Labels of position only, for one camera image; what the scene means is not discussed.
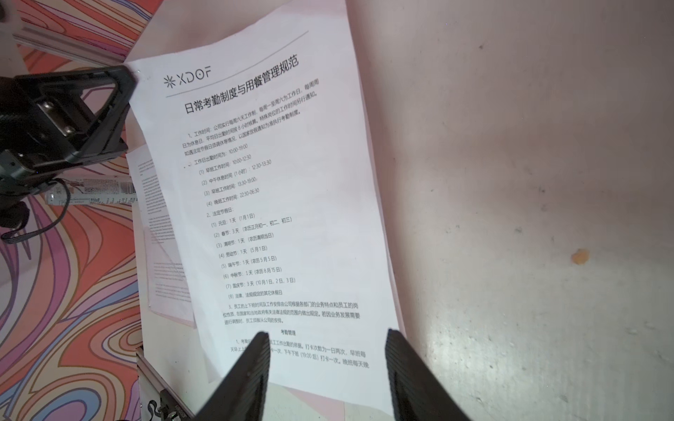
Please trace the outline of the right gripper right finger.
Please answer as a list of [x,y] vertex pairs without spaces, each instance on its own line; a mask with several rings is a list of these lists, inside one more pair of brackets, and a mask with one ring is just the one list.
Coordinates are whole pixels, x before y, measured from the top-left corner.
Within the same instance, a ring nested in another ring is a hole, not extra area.
[[470,420],[400,331],[388,331],[385,359],[395,420]]

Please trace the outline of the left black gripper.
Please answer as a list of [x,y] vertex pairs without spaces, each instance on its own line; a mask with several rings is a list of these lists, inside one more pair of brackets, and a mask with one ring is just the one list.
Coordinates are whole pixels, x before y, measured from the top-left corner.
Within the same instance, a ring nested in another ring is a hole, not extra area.
[[137,82],[125,66],[1,79],[1,226],[27,221],[23,203],[56,161],[124,154],[121,133]]

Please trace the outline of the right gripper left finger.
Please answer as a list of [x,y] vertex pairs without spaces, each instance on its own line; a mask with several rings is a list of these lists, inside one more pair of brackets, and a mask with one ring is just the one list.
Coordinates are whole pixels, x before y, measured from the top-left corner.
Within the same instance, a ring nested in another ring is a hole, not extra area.
[[262,420],[269,373],[270,337],[259,332],[193,420]]

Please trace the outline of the printed paper sheet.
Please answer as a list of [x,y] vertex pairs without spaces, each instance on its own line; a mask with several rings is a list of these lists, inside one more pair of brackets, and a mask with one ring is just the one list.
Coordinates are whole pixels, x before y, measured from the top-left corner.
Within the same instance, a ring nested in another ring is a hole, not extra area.
[[196,322],[184,267],[149,148],[139,147],[126,158],[140,209],[149,309],[194,328]]
[[288,298],[295,278],[280,241],[290,226],[286,147],[310,96],[274,13],[211,45],[129,67],[138,81],[131,107],[156,166],[205,355],[224,376],[256,333],[268,333],[270,380],[278,384],[273,363],[301,347],[291,321],[310,314]]

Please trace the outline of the pink paper folder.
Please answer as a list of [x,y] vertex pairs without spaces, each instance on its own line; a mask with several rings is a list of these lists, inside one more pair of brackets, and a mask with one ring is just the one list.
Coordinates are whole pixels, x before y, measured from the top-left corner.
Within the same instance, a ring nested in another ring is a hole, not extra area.
[[294,1],[274,15],[310,96],[286,147],[290,226],[280,236],[295,278],[288,298],[310,314],[291,321],[301,347],[273,363],[275,379],[391,413],[384,343],[399,326],[398,296],[347,6]]

